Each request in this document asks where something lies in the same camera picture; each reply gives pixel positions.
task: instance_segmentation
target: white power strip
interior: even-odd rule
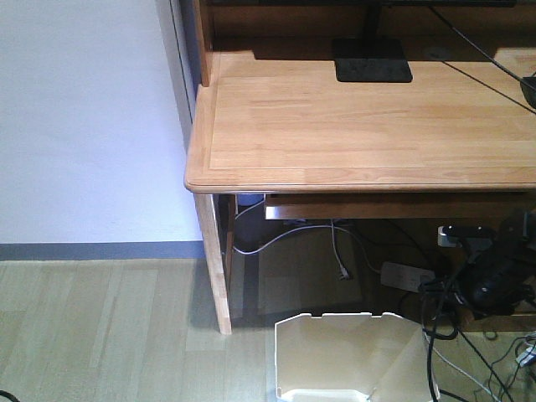
[[[419,291],[419,285],[436,277],[433,271],[415,268],[410,265],[385,261],[381,269],[381,284],[404,291]]]

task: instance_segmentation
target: gray baseboard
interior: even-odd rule
[[[0,244],[0,261],[204,258],[202,241]]]

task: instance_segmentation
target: monitor base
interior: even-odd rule
[[[399,40],[334,39],[333,56],[341,82],[411,82],[413,75]]]

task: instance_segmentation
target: trash bin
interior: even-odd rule
[[[388,312],[278,322],[276,394],[289,402],[428,402],[421,327]]]

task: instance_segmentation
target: wall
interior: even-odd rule
[[[201,239],[163,4],[0,0],[0,244]]]

